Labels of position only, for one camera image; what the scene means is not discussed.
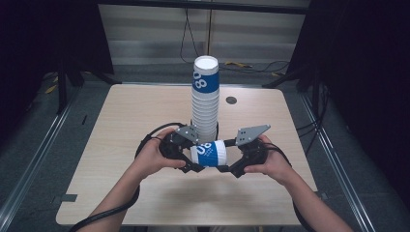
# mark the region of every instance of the person's left hand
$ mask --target person's left hand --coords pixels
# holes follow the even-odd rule
[[[156,138],[150,139],[133,161],[131,169],[136,171],[142,179],[160,171],[163,167],[179,168],[185,166],[186,163],[183,160],[167,159],[160,152],[161,139],[164,139],[171,132],[174,132],[174,129],[162,130]]]

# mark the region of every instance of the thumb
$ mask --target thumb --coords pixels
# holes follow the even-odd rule
[[[179,168],[185,166],[185,162],[183,160],[179,159],[165,159],[163,161],[163,166],[164,167],[173,167],[173,168]]]
[[[247,173],[263,173],[266,174],[266,167],[263,164],[246,166],[244,171]]]

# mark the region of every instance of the light wood tabletop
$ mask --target light wood tabletop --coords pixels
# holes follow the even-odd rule
[[[237,99],[235,104],[227,97]],[[140,141],[171,122],[189,124],[190,86],[114,85],[103,104],[56,220],[76,224],[103,200],[132,163]],[[308,162],[280,90],[220,87],[219,139],[240,128],[269,124],[265,134],[287,155],[293,168],[316,190]],[[241,157],[227,149],[228,164]],[[289,225],[299,224],[286,189],[262,174],[235,178],[205,168],[199,173],[164,168],[141,184],[124,225]]]

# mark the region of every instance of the blue label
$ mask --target blue label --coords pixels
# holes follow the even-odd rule
[[[198,72],[193,72],[192,87],[194,90],[203,94],[215,92],[220,87],[220,73],[216,72],[212,75],[201,75]]]
[[[218,150],[215,142],[204,143],[196,147],[198,162],[202,166],[218,166]]]

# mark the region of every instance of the human hand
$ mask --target human hand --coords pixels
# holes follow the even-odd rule
[[[266,145],[268,148],[273,147],[269,145],[272,142],[266,135],[262,134],[259,138],[263,143],[268,144]],[[265,163],[247,166],[244,171],[246,173],[263,173],[281,185],[284,185],[291,178],[292,174],[296,173],[284,157],[279,152],[273,150],[269,150]]]
[[[160,152],[161,140],[171,132],[174,132],[174,129],[162,130],[156,137],[150,139],[133,161],[131,169],[138,172],[142,179],[164,167],[179,168],[185,166],[183,160],[167,159]]]

